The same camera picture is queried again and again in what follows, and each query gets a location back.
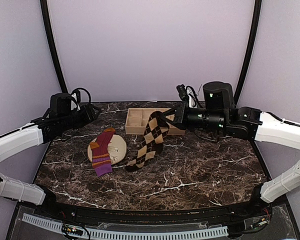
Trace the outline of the brown beige argyle sock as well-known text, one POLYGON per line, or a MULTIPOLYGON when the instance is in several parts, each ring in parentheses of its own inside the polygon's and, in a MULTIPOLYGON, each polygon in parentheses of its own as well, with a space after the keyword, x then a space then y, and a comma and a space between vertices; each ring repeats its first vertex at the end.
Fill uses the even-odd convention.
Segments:
POLYGON ((164 141, 170 130, 169 124, 161 117, 161 111, 154 111, 148 119, 143 132, 143 140, 140 149, 137 151, 136 158, 129 161, 125 166, 128 172, 136 172, 146 166, 155 155, 163 151, 164 141))

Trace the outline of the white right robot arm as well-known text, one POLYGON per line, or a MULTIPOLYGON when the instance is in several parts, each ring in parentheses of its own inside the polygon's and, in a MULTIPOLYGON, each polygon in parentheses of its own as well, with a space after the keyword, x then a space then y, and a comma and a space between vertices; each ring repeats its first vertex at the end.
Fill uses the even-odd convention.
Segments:
MULTIPOLYGON (((205 108, 189 106, 185 86, 178 85, 182 104, 160 114, 160 118, 180 130, 204 129, 234 138, 279 144, 300 150, 300 123, 280 118, 252 107, 237 108, 233 89, 220 81, 203 85, 205 108)), ((278 177, 253 189, 245 213, 256 217, 265 205, 300 186, 300 160, 278 177)))

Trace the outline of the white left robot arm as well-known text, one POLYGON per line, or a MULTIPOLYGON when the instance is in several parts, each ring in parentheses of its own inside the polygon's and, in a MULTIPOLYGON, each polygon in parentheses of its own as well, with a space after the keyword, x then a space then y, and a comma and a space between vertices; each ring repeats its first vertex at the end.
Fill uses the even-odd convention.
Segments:
MULTIPOLYGON (((0 164, 27 149, 49 143, 68 130, 77 130, 90 124, 100 113, 101 109, 92 104, 82 105, 64 115, 55 115, 51 109, 47 109, 42 117, 0 136, 0 164)), ((40 206, 48 217, 57 218, 61 208, 48 198, 48 194, 47 189, 0 172, 0 197, 40 206)))

